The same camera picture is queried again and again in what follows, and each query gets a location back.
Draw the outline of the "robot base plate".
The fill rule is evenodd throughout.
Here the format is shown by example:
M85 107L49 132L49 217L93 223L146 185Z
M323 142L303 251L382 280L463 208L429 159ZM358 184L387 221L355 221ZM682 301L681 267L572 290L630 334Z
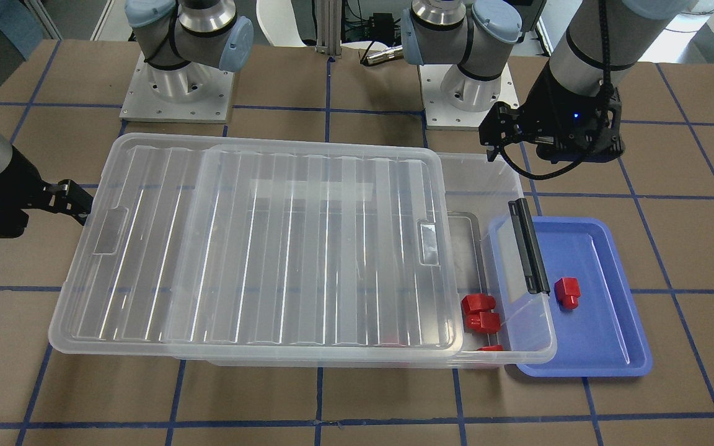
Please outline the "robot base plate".
M490 81L468 78L456 65L422 65L418 73L428 129L476 130L496 102L519 105L508 66Z
M226 124L236 74L190 63L162 71L139 54L120 118L128 122Z

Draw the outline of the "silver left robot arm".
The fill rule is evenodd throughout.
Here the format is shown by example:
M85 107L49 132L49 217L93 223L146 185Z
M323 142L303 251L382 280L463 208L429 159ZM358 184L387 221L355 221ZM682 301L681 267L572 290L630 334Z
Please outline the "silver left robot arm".
M624 154L618 85L686 1L584 1L520 105L499 101L479 125L489 161L507 145L536 145L541 160L607 163ZM406 62L453 65L458 80L500 78L521 36L505 1L413 1L400 15Z

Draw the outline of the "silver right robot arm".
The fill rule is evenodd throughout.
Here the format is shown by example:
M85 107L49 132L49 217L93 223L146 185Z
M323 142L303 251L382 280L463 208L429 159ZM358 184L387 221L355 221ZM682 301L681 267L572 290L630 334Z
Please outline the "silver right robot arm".
M25 1L0 1L0 240L23 236L38 212L83 223L105 164L103 139L119 138L118 113L141 72L183 74L194 105L246 65L256 25L233 1L127 1L135 42L49 40ZM138 39L147 38L146 43Z

